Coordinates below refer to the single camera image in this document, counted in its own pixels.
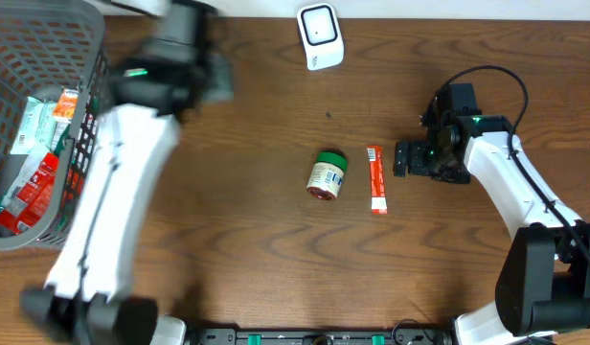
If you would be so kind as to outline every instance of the white wall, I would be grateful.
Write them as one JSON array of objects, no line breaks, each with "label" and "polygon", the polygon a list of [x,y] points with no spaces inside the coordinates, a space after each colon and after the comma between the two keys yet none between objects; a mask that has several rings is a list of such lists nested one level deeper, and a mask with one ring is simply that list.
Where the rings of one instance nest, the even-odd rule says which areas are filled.
[{"label": "white wall", "polygon": [[[169,0],[118,0],[161,3]],[[294,17],[302,0],[204,0],[230,16]],[[330,0],[343,18],[590,20],[590,0]],[[122,10],[102,6],[105,13]]]}]

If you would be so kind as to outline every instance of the wooden tabletop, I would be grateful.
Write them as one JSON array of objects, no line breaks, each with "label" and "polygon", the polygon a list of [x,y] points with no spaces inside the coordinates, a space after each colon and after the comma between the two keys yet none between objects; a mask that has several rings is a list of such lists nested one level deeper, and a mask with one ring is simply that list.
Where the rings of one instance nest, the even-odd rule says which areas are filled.
[{"label": "wooden tabletop", "polygon": [[[107,24],[115,60],[150,30],[140,18]],[[224,24],[216,38],[235,100],[189,114],[138,245],[135,292],[161,311],[242,328],[378,329],[444,323],[492,301],[511,240],[482,186],[390,173],[396,141],[424,138],[419,115],[436,89],[475,65],[523,78],[525,151],[590,222],[590,23],[342,20],[344,62],[318,72],[306,69],[293,19]],[[515,120],[513,80],[463,81],[486,114]],[[370,210],[370,144],[385,150],[387,216]],[[332,202],[306,193],[325,148],[349,159]],[[41,284],[56,255],[0,253],[0,344],[45,343],[20,316],[18,291]],[[590,331],[556,341],[590,344]]]}]

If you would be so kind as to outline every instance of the green connector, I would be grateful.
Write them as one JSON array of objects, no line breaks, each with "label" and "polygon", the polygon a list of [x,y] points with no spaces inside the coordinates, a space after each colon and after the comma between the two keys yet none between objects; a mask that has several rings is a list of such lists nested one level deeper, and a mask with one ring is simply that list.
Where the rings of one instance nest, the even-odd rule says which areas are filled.
[{"label": "green connector", "polygon": [[248,335],[248,345],[261,345],[260,335]]},{"label": "green connector", "polygon": [[372,345],[384,345],[384,335],[372,336]]}]

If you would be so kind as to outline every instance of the white arm segment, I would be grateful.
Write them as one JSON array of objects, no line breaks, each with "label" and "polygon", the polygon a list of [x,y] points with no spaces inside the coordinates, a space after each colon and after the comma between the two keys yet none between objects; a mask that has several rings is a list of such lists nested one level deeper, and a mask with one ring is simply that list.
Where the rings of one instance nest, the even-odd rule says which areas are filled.
[{"label": "white arm segment", "polygon": [[[529,182],[516,168],[508,155],[508,133],[490,132],[477,138],[469,139],[465,151],[465,166],[487,190],[495,207],[508,226],[510,236],[514,239],[521,227],[539,222],[547,227],[560,227],[562,224],[552,213],[547,212],[542,199],[535,193]],[[580,219],[574,211],[566,207],[544,182],[542,176],[527,159],[516,135],[512,138],[518,158],[535,184],[544,194],[556,203],[556,209],[571,223]],[[495,302],[475,312],[461,315],[455,320],[455,333],[460,345],[503,345],[524,339],[514,337],[502,324]],[[536,333],[534,336],[554,334],[553,331]]]},{"label": "white arm segment", "polygon": [[178,142],[173,116],[125,104],[98,119],[98,138],[70,234],[46,280],[59,297],[79,291],[79,260],[89,233],[83,299],[126,298],[138,233],[157,177]]}]

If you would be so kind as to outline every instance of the basket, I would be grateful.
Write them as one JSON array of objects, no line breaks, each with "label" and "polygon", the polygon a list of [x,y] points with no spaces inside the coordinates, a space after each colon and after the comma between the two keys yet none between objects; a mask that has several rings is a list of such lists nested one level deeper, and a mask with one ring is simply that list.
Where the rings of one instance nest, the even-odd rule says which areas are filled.
[{"label": "basket", "polygon": [[103,17],[82,0],[0,0],[0,197],[25,155],[10,155],[28,96],[56,101],[62,87],[79,90],[59,156],[50,206],[31,229],[0,227],[0,250],[64,244],[90,166],[96,118],[110,103]]}]

